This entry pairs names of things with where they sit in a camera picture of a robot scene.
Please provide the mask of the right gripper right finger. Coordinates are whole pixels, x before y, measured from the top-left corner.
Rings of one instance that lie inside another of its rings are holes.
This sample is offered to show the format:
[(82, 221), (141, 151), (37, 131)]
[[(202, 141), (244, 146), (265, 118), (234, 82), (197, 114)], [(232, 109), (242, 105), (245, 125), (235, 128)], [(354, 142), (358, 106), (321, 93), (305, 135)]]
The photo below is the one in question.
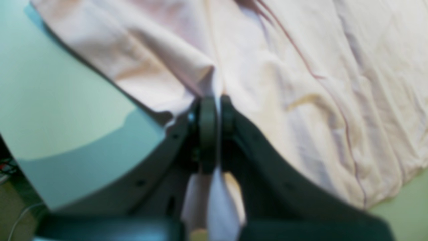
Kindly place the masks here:
[(388, 224), (312, 183), (221, 97), (222, 168), (237, 180), (246, 223), (240, 241), (393, 241)]

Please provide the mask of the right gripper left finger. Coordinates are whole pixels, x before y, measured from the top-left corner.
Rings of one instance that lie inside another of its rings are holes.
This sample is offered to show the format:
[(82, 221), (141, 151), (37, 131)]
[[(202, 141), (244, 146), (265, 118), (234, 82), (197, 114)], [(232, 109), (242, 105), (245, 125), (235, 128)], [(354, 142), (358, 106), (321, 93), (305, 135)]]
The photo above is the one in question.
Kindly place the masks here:
[(213, 97), (194, 101), (165, 139), (126, 175), (47, 215), (35, 241), (186, 241), (181, 213), (192, 174), (215, 165)]

